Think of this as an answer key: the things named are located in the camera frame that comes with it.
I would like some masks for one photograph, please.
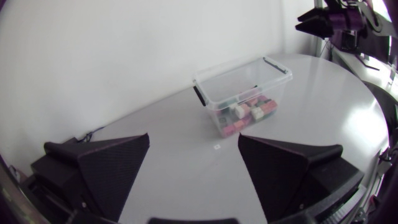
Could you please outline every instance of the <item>pink block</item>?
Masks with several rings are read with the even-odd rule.
[[[249,106],[254,106],[254,105],[256,105],[257,102],[258,102],[258,99],[257,99],[257,98],[254,98],[254,99],[251,99],[251,100],[247,101],[246,103],[247,103]]]
[[[259,101],[266,101],[266,100],[268,100],[268,98],[267,98],[266,96],[264,96],[264,95],[261,95],[261,96],[257,97],[257,99],[258,99]]]
[[[235,133],[235,126],[233,124],[223,128],[223,137],[228,137]]]
[[[271,100],[270,102],[261,105],[260,108],[264,112],[264,115],[267,115],[277,108],[277,103],[274,100]]]
[[[244,122],[242,120],[239,120],[234,123],[235,126],[235,131],[238,132],[244,128]]]
[[[246,117],[242,118],[241,121],[243,121],[243,122],[244,122],[244,125],[247,126],[247,125],[250,124],[250,122],[252,121],[252,119],[253,119],[252,116],[249,115],[249,116],[246,116]]]

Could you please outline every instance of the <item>round white table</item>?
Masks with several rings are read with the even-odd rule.
[[[317,146],[341,144],[342,157],[365,173],[362,183],[367,186],[374,158],[388,145],[387,126],[372,93],[324,59],[270,57],[290,68],[293,80],[277,112],[242,134]],[[110,124],[93,141],[144,133],[150,148],[120,223],[145,223],[151,217],[266,222],[239,153],[238,134],[221,138],[192,88]]]

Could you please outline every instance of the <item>clear plastic container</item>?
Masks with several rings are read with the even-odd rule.
[[[194,74],[195,91],[223,137],[277,111],[292,72],[269,57],[246,57]]]

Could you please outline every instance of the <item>black cable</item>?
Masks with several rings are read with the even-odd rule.
[[[94,134],[95,132],[97,132],[97,131],[103,129],[103,128],[105,128],[105,127],[100,127],[100,128],[95,129],[94,131],[91,131],[91,132],[87,133],[86,136],[85,136],[84,138],[82,138],[81,140],[78,140],[77,142],[78,142],[78,143],[90,142],[90,141],[91,141],[91,138],[93,137],[93,134]]]

